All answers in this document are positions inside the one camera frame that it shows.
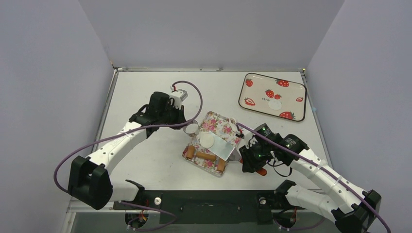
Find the white dough piece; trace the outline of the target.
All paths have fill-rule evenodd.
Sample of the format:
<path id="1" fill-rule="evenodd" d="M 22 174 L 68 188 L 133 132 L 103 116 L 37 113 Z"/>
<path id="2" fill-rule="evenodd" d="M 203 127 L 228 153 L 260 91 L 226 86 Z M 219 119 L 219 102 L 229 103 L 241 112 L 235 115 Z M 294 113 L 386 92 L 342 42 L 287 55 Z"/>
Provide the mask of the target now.
<path id="1" fill-rule="evenodd" d="M 214 145 L 214 136 L 209 133 L 202 133 L 199 136 L 199 142 L 203 148 L 209 149 Z"/>

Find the metal spatula wooden handle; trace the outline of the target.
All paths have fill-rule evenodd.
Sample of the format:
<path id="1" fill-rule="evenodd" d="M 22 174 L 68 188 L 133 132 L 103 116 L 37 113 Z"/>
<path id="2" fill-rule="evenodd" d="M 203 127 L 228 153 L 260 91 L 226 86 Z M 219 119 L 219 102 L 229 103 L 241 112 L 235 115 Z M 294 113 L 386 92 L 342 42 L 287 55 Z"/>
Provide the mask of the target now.
<path id="1" fill-rule="evenodd" d="M 211 148 L 205 149 L 200 145 L 199 136 L 202 133 L 209 133 L 214 136 L 214 145 Z M 206 151 L 209 154 L 214 154 L 222 158 L 227 162 L 226 168 L 230 162 L 240 162 L 240 164 L 242 165 L 239 149 L 245 146 L 245 143 L 242 138 L 238 137 L 233 132 L 224 134 L 213 131 L 203 131 L 200 132 L 196 137 L 194 137 L 189 145 L 195 146 L 203 151 Z"/>

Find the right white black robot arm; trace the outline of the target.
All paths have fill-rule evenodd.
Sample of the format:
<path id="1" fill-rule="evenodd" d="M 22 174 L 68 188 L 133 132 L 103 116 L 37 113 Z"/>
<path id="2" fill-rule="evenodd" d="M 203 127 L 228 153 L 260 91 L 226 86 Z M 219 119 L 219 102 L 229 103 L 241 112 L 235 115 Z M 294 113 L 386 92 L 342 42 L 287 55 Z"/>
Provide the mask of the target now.
<path id="1" fill-rule="evenodd" d="M 237 123 L 256 139 L 252 146 L 239 149 L 244 166 L 259 156 L 271 156 L 313 182 L 323 193 L 317 193 L 291 180 L 285 180 L 274 191 L 274 201 L 280 207 L 301 207 L 332 221 L 342 233 L 365 233 L 375 219 L 387 232 L 390 228 L 379 214 L 381 195 L 375 190 L 365 191 L 332 169 L 308 145 L 294 134 L 282 137 L 267 124 L 255 130 Z"/>

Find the floral pattern tray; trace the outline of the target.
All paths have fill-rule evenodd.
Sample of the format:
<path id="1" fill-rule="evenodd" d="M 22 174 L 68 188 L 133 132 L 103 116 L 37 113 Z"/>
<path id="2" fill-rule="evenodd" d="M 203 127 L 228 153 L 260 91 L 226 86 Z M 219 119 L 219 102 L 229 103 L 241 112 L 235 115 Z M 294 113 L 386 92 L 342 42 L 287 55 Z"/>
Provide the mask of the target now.
<path id="1" fill-rule="evenodd" d="M 225 173 L 225 169 L 241 142 L 241 131 L 237 121 L 213 111 L 209 111 L 199 123 L 192 121 L 183 128 L 190 137 L 182 157 L 192 165 L 217 177 Z"/>

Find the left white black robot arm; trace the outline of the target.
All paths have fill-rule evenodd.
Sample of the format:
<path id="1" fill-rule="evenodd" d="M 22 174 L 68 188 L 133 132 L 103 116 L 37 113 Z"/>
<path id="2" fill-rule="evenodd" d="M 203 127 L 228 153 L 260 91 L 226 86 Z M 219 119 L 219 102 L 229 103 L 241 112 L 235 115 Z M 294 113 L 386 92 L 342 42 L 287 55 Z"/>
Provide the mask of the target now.
<path id="1" fill-rule="evenodd" d="M 71 162 L 68 193 L 91 206 L 102 209 L 111 201 L 126 201 L 134 209 L 144 205 L 144 187 L 132 180 L 112 181 L 111 172 L 139 143 L 158 130 L 160 125 L 181 129 L 186 122 L 182 102 L 185 90 L 170 94 L 153 92 L 148 104 L 142 106 L 126 122 L 115 139 L 110 139 L 86 157 L 77 156 Z"/>

